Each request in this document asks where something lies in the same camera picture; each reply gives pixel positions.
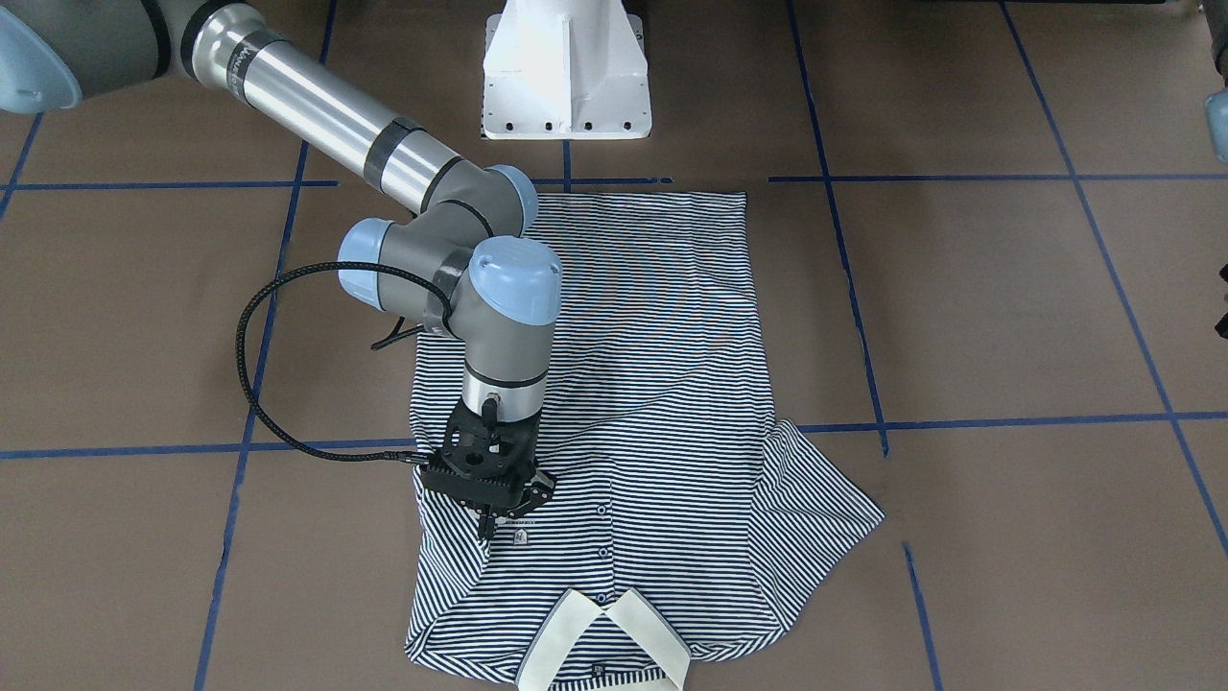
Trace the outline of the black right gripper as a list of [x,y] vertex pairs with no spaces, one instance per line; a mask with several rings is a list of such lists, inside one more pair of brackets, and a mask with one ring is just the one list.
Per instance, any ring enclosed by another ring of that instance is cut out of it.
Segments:
[[490,542],[495,538],[496,514],[500,524],[521,520],[554,498],[558,479],[539,466],[535,455],[539,427],[538,421],[508,421],[483,430],[475,438],[484,455],[480,482],[497,488],[496,498],[476,511],[478,539]]

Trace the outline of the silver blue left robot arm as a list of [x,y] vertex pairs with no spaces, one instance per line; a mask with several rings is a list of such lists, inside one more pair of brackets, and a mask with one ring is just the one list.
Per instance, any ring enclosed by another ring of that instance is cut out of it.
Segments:
[[1203,109],[1216,158],[1227,163],[1227,1],[1200,1],[1212,41],[1212,63],[1223,79],[1219,92],[1207,97]]

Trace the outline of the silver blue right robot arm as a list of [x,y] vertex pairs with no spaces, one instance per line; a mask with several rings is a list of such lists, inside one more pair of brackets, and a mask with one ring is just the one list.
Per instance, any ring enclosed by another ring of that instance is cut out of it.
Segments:
[[343,237],[335,261],[285,272],[239,315],[236,367],[251,412],[306,454],[343,452],[293,438],[260,406],[246,362],[251,315],[285,285],[335,272],[352,298],[413,322],[413,333],[464,345],[460,399],[431,452],[382,450],[420,468],[425,488],[478,517],[478,538],[555,493],[538,466],[562,268],[527,239],[538,194],[510,166],[483,169],[413,118],[325,69],[278,34],[246,1],[5,1],[2,110],[42,114],[149,83],[171,72],[226,91],[295,133],[411,211],[395,225],[368,218]]

